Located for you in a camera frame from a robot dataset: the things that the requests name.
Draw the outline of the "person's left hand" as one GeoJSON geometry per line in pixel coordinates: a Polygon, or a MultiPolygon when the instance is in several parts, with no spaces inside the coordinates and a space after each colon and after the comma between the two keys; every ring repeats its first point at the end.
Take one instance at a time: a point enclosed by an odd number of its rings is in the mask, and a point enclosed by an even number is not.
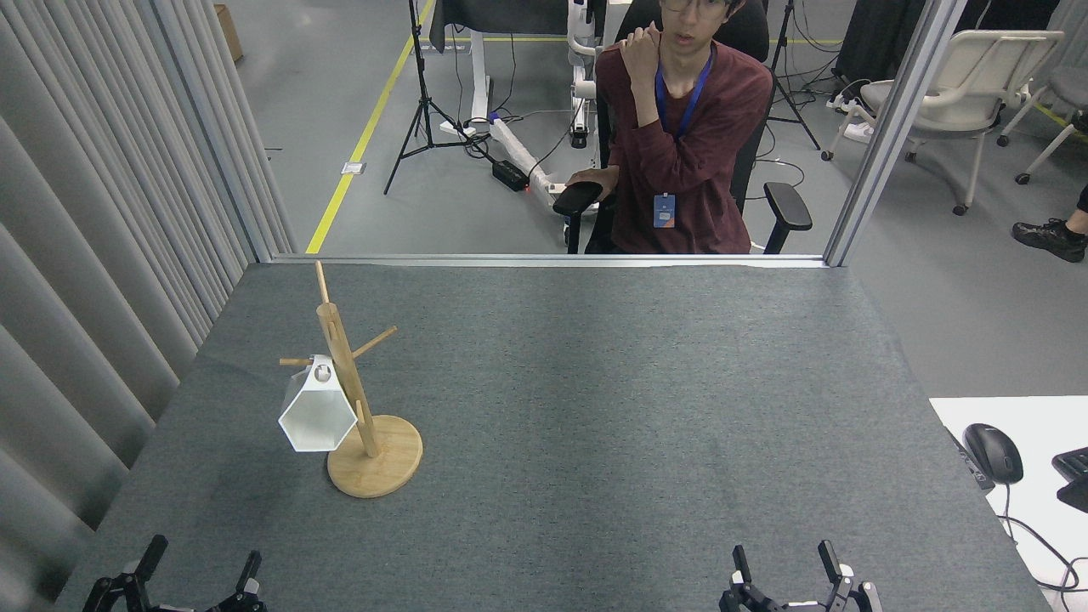
{"type": "Polygon", "coordinates": [[[619,40],[620,56],[631,84],[655,82],[660,62],[658,42],[660,42],[660,30],[655,22],[650,22],[650,26],[646,27],[636,27],[636,30],[619,40]]]}

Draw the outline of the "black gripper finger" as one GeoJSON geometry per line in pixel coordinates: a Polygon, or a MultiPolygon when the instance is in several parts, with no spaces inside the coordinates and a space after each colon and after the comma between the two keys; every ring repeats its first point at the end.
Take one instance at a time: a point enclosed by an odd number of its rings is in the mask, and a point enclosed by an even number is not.
{"type": "Polygon", "coordinates": [[[719,611],[778,611],[776,601],[762,593],[751,582],[751,572],[745,555],[745,547],[735,544],[732,549],[732,572],[729,588],[719,599],[719,611]]]}
{"type": "Polygon", "coordinates": [[[92,590],[82,611],[112,611],[120,599],[124,599],[125,611],[166,611],[163,607],[151,604],[147,590],[166,546],[165,535],[153,535],[133,570],[124,570],[114,577],[106,576],[92,583],[92,590]]]}
{"type": "Polygon", "coordinates": [[[207,611],[267,611],[264,601],[259,597],[259,582],[256,580],[261,561],[259,551],[250,551],[242,566],[242,576],[235,591],[207,611]]]}
{"type": "Polygon", "coordinates": [[[831,590],[819,607],[824,611],[846,611],[846,602],[854,601],[858,611],[882,611],[881,597],[874,582],[860,582],[850,565],[840,562],[830,540],[821,540],[819,555],[831,590]]]}

